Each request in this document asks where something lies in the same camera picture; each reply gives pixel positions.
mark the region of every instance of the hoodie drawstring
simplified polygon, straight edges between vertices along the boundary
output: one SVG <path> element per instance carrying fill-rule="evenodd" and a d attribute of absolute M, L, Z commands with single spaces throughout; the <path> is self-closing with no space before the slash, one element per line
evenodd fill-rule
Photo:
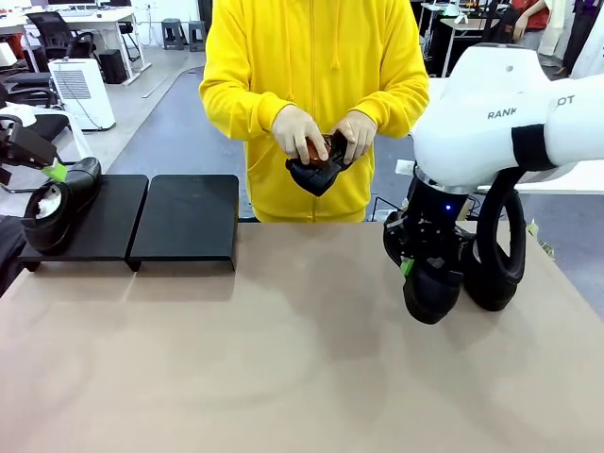
<path fill-rule="evenodd" d="M 292 47 L 290 45 L 290 25 L 287 20 L 287 0 L 281 2 L 281 19 L 285 26 L 285 61 L 287 66 L 286 77 L 287 77 L 287 100 L 290 102 L 294 101 L 294 83 L 292 81 Z"/>
<path fill-rule="evenodd" d="M 333 32 L 333 60 L 331 69 L 340 69 L 340 0 L 336 1 L 336 23 Z"/>

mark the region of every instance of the green tag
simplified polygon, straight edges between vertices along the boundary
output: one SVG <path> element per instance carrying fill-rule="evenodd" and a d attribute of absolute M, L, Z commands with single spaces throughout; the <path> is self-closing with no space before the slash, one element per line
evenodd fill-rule
<path fill-rule="evenodd" d="M 54 179 L 56 182 L 64 182 L 65 178 L 67 177 L 67 167 L 55 162 L 55 165 L 52 167 L 42 168 L 42 173 L 51 179 Z"/>
<path fill-rule="evenodd" d="M 403 262 L 401 262 L 400 264 L 400 270 L 403 273 L 403 276 L 406 277 L 411 273 L 411 269 L 413 268 L 414 263 L 415 260 L 412 260 L 411 258 L 403 259 Z"/>

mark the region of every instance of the stool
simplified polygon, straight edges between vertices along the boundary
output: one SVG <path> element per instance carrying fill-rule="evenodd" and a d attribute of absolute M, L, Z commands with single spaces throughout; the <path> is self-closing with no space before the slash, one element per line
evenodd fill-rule
<path fill-rule="evenodd" d="M 161 35 L 163 36 L 163 49 L 168 50 L 168 46 L 175 47 L 177 50 L 184 50 L 187 45 L 185 30 L 179 19 L 164 19 L 161 21 Z"/>
<path fill-rule="evenodd" d="M 203 52 L 206 50 L 206 23 L 203 21 L 189 22 L 189 50 L 191 52 Z"/>

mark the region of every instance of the black platform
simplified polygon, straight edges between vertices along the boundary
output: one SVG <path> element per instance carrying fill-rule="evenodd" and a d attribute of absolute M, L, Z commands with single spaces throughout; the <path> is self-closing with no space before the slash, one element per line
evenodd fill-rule
<path fill-rule="evenodd" d="M 129 261 L 229 261 L 235 270 L 239 179 L 155 176 Z"/>
<path fill-rule="evenodd" d="M 146 176 L 105 175 L 91 206 L 72 230 L 71 242 L 61 255 L 45 256 L 25 246 L 20 260 L 34 272 L 45 261 L 128 261 L 141 219 L 149 180 Z"/>

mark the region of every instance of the glove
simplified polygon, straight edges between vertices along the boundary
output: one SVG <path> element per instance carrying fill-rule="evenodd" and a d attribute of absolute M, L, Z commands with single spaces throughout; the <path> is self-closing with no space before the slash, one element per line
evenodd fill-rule
<path fill-rule="evenodd" d="M 350 110 L 335 126 L 335 130 L 342 132 L 348 141 L 344 155 L 344 164 L 347 165 L 363 156 L 371 147 L 378 132 L 378 125 L 361 111 Z"/>
<path fill-rule="evenodd" d="M 286 106 L 277 114 L 273 135 L 290 159 L 300 158 L 305 165 L 310 163 L 307 137 L 314 144 L 320 160 L 329 158 L 319 127 L 310 115 L 296 106 Z"/>

